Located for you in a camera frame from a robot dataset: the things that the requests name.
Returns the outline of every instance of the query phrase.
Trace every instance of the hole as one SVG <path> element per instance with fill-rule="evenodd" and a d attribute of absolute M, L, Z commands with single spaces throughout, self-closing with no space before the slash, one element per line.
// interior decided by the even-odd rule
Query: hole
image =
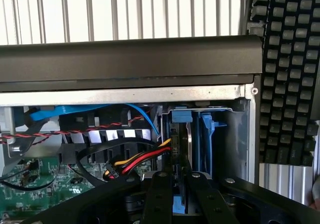
<path fill-rule="evenodd" d="M 161 208 L 160 208 L 160 207 L 155 207 L 155 208 L 154 208 L 154 212 L 155 212 L 155 213 L 158 213 L 158 212 L 160 212 L 160 211 L 161 211 Z"/>
<path fill-rule="evenodd" d="M 125 158 L 126 158 L 126 159 L 129 159 L 129 157 L 130 157 L 130 150 L 129 150 L 129 149 L 126 149 L 126 151 L 125 151 Z"/>
<path fill-rule="evenodd" d="M 222 213 L 222 210 L 220 208 L 214 208 L 213 211 L 215 211 L 216 213 Z"/>

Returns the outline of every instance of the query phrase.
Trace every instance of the screw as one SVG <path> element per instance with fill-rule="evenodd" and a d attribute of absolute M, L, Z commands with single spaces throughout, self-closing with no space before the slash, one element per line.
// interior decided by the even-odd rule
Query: screw
<path fill-rule="evenodd" d="M 200 177 L 200 174 L 199 174 L 199 173 L 192 173 L 192 176 L 193 176 L 194 178 L 199 178 L 199 177 Z"/>
<path fill-rule="evenodd" d="M 135 180 L 134 178 L 128 178 L 126 181 L 130 183 L 130 182 L 133 182 L 134 180 Z"/>
<path fill-rule="evenodd" d="M 226 178 L 225 181 L 230 184 L 235 183 L 235 180 L 233 180 L 232 178 Z"/>
<path fill-rule="evenodd" d="M 252 92 L 253 95 L 256 95 L 256 94 L 258 94 L 258 89 L 257 88 L 253 88 L 251 90 L 251 92 Z"/>
<path fill-rule="evenodd" d="M 166 177 L 166 176 L 167 176 L 167 173 L 165 173 L 165 172 L 160 172 L 160 173 L 158 174 L 158 176 L 159 176 L 159 177 Z"/>

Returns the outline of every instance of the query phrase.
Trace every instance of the wire bundle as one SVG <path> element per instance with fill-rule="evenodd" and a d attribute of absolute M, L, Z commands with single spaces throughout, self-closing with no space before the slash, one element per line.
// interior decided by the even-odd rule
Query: wire bundle
<path fill-rule="evenodd" d="M 144 163 L 150 159 L 156 158 L 160 155 L 162 155 L 163 153 L 170 151 L 171 147 L 168 147 L 167 144 L 171 141 L 171 139 L 167 139 L 166 141 L 164 141 L 162 144 L 160 144 L 158 147 L 150 150 L 150 151 L 145 151 L 142 153 L 138 153 L 136 155 L 134 155 L 133 157 L 127 159 L 127 160 L 123 160 L 123 161 L 117 161 L 114 163 L 114 166 L 122 169 L 121 174 L 129 174 L 130 172 L 132 172 L 132 170 L 140 165 L 141 163 Z M 104 173 L 105 176 L 108 176 L 109 178 L 113 178 L 109 171 L 106 170 L 106 172 Z"/>

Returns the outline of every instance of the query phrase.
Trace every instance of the cable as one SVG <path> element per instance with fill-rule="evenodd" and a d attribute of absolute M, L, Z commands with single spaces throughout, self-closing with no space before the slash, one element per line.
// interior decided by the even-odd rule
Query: cable
<path fill-rule="evenodd" d="M 56 175 L 54 176 L 53 180 L 47 184 L 44 184 L 42 186 L 39 186 L 39 187 L 34 187 L 34 188 L 25 188 L 25 187 L 20 187 L 18 185 L 14 185 L 14 184 L 11 184 L 11 183 L 7 183 L 5 181 L 2 181 L 0 182 L 2 185 L 6 186 L 6 187 L 9 187 L 9 188 L 12 188 L 12 189 L 15 189 L 15 190 L 19 190 L 19 191 L 24 191 L 24 192 L 33 192 L 33 191 L 39 191 L 43 188 L 48 188 L 50 187 L 54 181 L 56 180 L 57 176 L 59 175 L 59 171 L 60 171 L 60 164 L 58 165 L 58 169 L 57 169 L 57 172 L 56 172 Z"/>
<path fill-rule="evenodd" d="M 140 120 L 141 118 L 143 118 L 143 115 L 137 116 L 135 118 L 130 119 L 128 122 L 132 123 L 133 121 L 136 120 Z M 70 130 L 70 131 L 54 131 L 51 133 L 33 133 L 33 134 L 26 134 L 26 133 L 17 133 L 17 134 L 7 134 L 7 135 L 2 135 L 0 137 L 0 144 L 7 144 L 7 142 L 3 141 L 3 139 L 10 139 L 10 138 L 31 138 L 31 137 L 45 137 L 45 138 L 49 138 L 53 135 L 59 135 L 59 134 L 71 134 L 71 133 L 85 133 L 85 132 L 89 132 L 89 131 L 96 131 L 96 130 L 104 130 L 106 128 L 112 127 L 112 126 L 121 126 L 122 123 L 110 123 L 108 125 L 100 125 L 97 127 L 92 127 L 92 128 L 88 128 L 86 130 Z M 37 142 L 37 143 L 33 143 L 33 145 L 44 142 L 45 139 L 42 139 L 41 141 Z"/>
<path fill-rule="evenodd" d="M 160 154 L 166 152 L 166 151 L 170 151 L 171 150 L 171 147 L 165 147 L 165 148 L 161 148 L 157 151 L 154 151 L 154 152 L 150 152 L 150 153 L 147 153 L 139 158 L 137 158 L 136 160 L 134 160 L 130 165 L 128 165 L 123 171 L 122 171 L 122 174 L 125 174 L 126 172 L 130 171 L 132 168 L 134 168 L 139 162 L 149 158 L 149 157 L 157 157 L 159 156 Z"/>
<path fill-rule="evenodd" d="M 136 111 L 140 112 L 142 114 L 142 116 L 149 122 L 149 124 L 151 125 L 151 127 L 155 131 L 156 135 L 159 136 L 158 129 L 155 127 L 154 123 L 151 121 L 150 117 L 147 115 L 147 113 L 143 109 L 139 108 L 138 106 L 136 106 L 134 104 L 130 104 L 130 103 L 126 103 L 126 105 L 128 105 L 128 106 L 134 108 Z"/>
<path fill-rule="evenodd" d="M 1 177 L 1 178 L 0 178 L 0 182 L 5 181 L 5 180 L 8 180 L 8 179 L 10 179 L 10 178 L 13 178 L 13 177 L 15 177 L 15 176 L 17 176 L 17 175 L 19 175 L 19 174 L 21 174 L 21 173 L 24 173 L 24 172 L 27 171 L 27 170 L 28 170 L 28 167 L 26 167 L 25 169 L 23 169 L 23 170 L 21 170 L 21 171 L 18 171 L 18 172 L 16 172 L 16 173 L 14 173 L 14 174 L 11 174 L 11 175 L 9 175 L 9 176 Z"/>
<path fill-rule="evenodd" d="M 171 138 L 165 140 L 162 144 L 160 144 L 158 147 L 163 147 L 165 146 L 166 144 L 168 144 L 169 142 L 171 141 Z M 119 165 L 124 165 L 124 164 L 127 164 L 128 162 L 130 162 L 132 159 L 136 158 L 137 156 L 141 155 L 141 154 L 144 154 L 145 152 L 143 153 L 138 153 L 136 155 L 134 155 L 133 157 L 127 159 L 127 160 L 123 160 L 123 161 L 118 161 L 118 162 L 115 162 L 114 163 L 114 166 L 119 166 Z"/>
<path fill-rule="evenodd" d="M 42 120 L 42 119 L 50 118 L 50 117 L 54 117 L 54 116 L 90 111 L 90 110 L 94 110 L 94 109 L 98 109 L 98 108 L 107 107 L 110 105 L 112 105 L 112 104 L 56 106 L 56 107 L 54 107 L 54 110 L 50 110 L 50 111 L 41 110 L 38 112 L 31 113 L 30 116 L 32 117 L 33 120 L 38 121 L 38 120 Z M 159 136 L 159 131 L 157 130 L 154 123 L 151 121 L 150 117 L 146 114 L 145 111 L 143 111 L 141 108 L 139 108 L 138 106 L 136 106 L 134 104 L 125 103 L 125 105 L 128 105 L 128 106 L 134 108 L 136 111 L 140 112 L 144 116 L 144 118 L 150 123 L 150 125 L 154 129 L 156 135 Z"/>
<path fill-rule="evenodd" d="M 87 181 L 89 183 L 91 183 L 93 186 L 98 187 L 100 185 L 103 185 L 105 182 L 101 181 L 100 179 L 98 179 L 98 178 L 94 177 L 93 175 L 91 175 L 84 168 L 84 166 L 82 165 L 81 159 L 86 157 L 86 156 L 92 155 L 94 153 L 101 152 L 101 151 L 104 151 L 106 149 L 113 148 L 113 147 L 116 147 L 116 146 L 119 146 L 119 145 L 123 145 L 123 144 L 138 144 L 138 143 L 149 145 L 149 146 L 152 146 L 152 147 L 154 147 L 156 145 L 154 142 L 152 142 L 150 140 L 147 140 L 147 139 L 143 139 L 143 138 L 118 138 L 118 139 L 113 139 L 113 140 L 107 141 L 104 144 L 94 145 L 94 146 L 91 146 L 89 148 L 85 148 L 85 149 L 81 150 L 76 156 L 75 163 L 78 166 L 79 171 L 83 175 L 83 177 L 85 179 L 87 179 Z"/>
<path fill-rule="evenodd" d="M 75 174 L 77 174 L 78 176 L 84 178 L 81 173 L 79 173 L 76 169 L 74 169 L 73 167 L 71 167 L 71 164 L 68 164 L 67 167 L 68 167 L 71 171 L 73 171 Z"/>

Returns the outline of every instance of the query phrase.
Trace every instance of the blue plastic latch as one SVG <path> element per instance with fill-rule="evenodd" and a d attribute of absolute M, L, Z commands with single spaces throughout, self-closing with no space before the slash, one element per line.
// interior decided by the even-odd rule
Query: blue plastic latch
<path fill-rule="evenodd" d="M 187 107 L 175 107 L 175 110 L 172 111 L 173 123 L 192 123 L 193 119 L 192 119 L 191 110 L 183 111 L 186 108 Z"/>
<path fill-rule="evenodd" d="M 210 176 L 212 176 L 213 175 L 212 135 L 215 132 L 216 127 L 226 126 L 226 124 L 213 121 L 211 113 L 201 113 L 201 117 L 206 128 L 203 131 L 203 134 L 204 134 L 203 138 L 205 141 L 205 150 L 206 150 L 204 167 L 205 167 L 205 171 L 209 173 Z"/>

